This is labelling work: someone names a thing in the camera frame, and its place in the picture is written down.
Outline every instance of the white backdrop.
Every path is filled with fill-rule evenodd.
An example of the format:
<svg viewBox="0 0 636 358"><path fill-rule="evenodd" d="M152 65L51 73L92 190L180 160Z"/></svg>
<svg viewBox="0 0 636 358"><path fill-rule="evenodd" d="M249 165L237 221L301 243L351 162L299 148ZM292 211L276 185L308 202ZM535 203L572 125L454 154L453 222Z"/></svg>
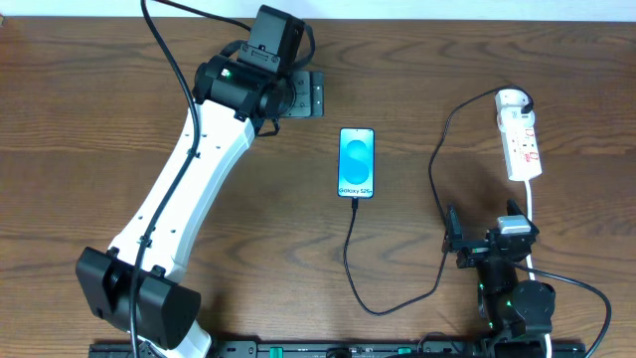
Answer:
<svg viewBox="0 0 636 358"><path fill-rule="evenodd" d="M636 22L636 0L180 0L229 17L253 18L267 4L300 18ZM190 16L161 4L153 16ZM0 0L7 16L140 16L137 0Z"/></svg>

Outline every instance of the white power strip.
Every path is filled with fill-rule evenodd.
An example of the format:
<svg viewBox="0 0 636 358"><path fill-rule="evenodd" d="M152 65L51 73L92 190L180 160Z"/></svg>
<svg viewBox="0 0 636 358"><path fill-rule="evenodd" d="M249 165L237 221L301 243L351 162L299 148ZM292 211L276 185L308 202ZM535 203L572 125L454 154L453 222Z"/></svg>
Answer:
<svg viewBox="0 0 636 358"><path fill-rule="evenodd" d="M495 96L497 125L504 142L508 179L526 181L542 173L535 137L535 113L522 113L528 97L517 89L503 89Z"/></svg>

